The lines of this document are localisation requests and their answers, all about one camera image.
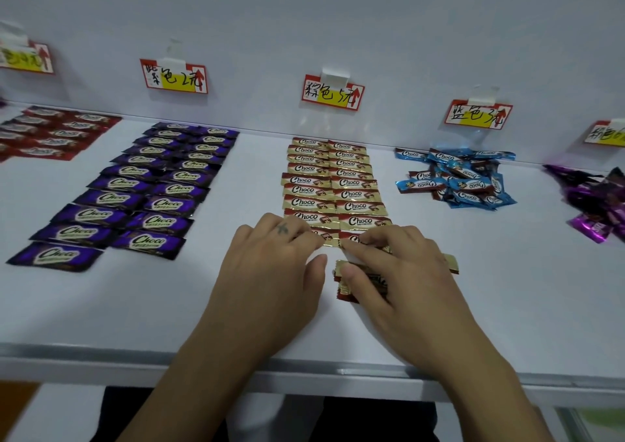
right hand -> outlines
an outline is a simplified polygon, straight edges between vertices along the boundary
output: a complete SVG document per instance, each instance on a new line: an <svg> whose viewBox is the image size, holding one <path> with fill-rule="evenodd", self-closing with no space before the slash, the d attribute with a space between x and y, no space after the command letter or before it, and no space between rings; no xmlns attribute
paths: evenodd
<svg viewBox="0 0 625 442"><path fill-rule="evenodd" d="M436 243L414 226L379 226L361 243L341 246L381 274L385 301L354 264L340 272L386 342L403 359L438 379L487 354L497 354L478 326ZM392 255L377 249L391 246Z"/></svg>

white wall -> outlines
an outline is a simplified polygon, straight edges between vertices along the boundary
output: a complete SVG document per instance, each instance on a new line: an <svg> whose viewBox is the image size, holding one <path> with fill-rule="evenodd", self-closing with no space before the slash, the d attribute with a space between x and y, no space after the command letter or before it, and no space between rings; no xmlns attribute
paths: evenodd
<svg viewBox="0 0 625 442"><path fill-rule="evenodd" d="M3 71L6 98L396 146L474 145L607 168L580 145L625 116L625 0L0 0L47 42L58 75ZM207 65L208 97L145 87L139 58L170 37ZM306 73L348 70L358 113L301 104ZM474 84L514 104L503 131L442 126Z"/></svg>

row of chocolate bars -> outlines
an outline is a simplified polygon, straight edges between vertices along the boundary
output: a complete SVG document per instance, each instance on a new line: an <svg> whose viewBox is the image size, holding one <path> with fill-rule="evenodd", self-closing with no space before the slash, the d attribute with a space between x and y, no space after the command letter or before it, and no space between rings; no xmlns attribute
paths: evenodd
<svg viewBox="0 0 625 442"><path fill-rule="evenodd" d="M391 225L391 219L373 176L364 146L333 140L293 138L287 148L287 171L282 174L285 216L300 217L325 239L325 246L339 247L340 240L359 242L360 233ZM449 268L458 273L456 258L446 255ZM334 272L337 298L356 302L341 280L339 264ZM386 281L361 266L382 296Z"/></svg>
<svg viewBox="0 0 625 442"><path fill-rule="evenodd" d="M582 212L568 220L569 225L597 243L607 240L610 233L625 241L625 174L621 169L603 176L549 164L543 167L564 186L566 201Z"/></svg>
<svg viewBox="0 0 625 442"><path fill-rule="evenodd" d="M108 246L175 259L239 132L160 122L143 134L8 263L84 271Z"/></svg>
<svg viewBox="0 0 625 442"><path fill-rule="evenodd" d="M12 156L69 161L121 116L30 106L0 124L0 162Z"/></svg>
<svg viewBox="0 0 625 442"><path fill-rule="evenodd" d="M408 180L395 182L400 193L430 192L434 200L451 208L496 210L516 203L504 190L498 159L514 161L505 151L473 151L468 147L429 152L395 148L395 157L428 164L424 171L410 171Z"/></svg>

price tag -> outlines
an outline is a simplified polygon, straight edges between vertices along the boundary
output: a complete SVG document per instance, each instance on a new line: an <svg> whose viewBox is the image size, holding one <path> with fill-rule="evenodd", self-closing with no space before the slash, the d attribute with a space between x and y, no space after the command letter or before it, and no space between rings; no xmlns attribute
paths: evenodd
<svg viewBox="0 0 625 442"><path fill-rule="evenodd" d="M157 60L141 59L141 67L148 88L208 93L206 67L203 65L181 62L180 67L173 67L169 64L160 66Z"/></svg>
<svg viewBox="0 0 625 442"><path fill-rule="evenodd" d="M511 104L494 103L489 106L471 104L469 100L453 100L445 124L460 124L475 128L500 130L512 111Z"/></svg>
<svg viewBox="0 0 625 442"><path fill-rule="evenodd" d="M348 83L345 88L333 90L321 81L321 77L306 75L302 100L358 111L363 93L364 86L362 85Z"/></svg>
<svg viewBox="0 0 625 442"><path fill-rule="evenodd" d="M50 50L45 44L31 43L30 46L0 45L0 67L54 74Z"/></svg>
<svg viewBox="0 0 625 442"><path fill-rule="evenodd" d="M597 121L585 143L604 146L625 147L625 119L613 119L611 121Z"/></svg>

white tabletop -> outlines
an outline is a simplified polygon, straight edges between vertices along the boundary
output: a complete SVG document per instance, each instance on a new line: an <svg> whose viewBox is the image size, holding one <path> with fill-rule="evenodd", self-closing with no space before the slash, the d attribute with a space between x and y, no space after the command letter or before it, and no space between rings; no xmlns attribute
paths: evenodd
<svg viewBox="0 0 625 442"><path fill-rule="evenodd" d="M124 120L70 162L11 158L0 165L0 343L66 344L173 352L199 319L238 225L281 214L280 175L290 136L243 132L198 208L175 261L107 249L71 273L10 266L64 205L149 122ZM430 194L400 195L395 181L419 162L368 146L390 217L416 225L457 257L456 278L479 324L520 373L625 378L625 246L596 244L565 222L576 210L559 186L527 164L500 167L519 203L497 210L450 209ZM371 332L363 310L338 301L329 255L314 321L277 357L403 365Z"/></svg>

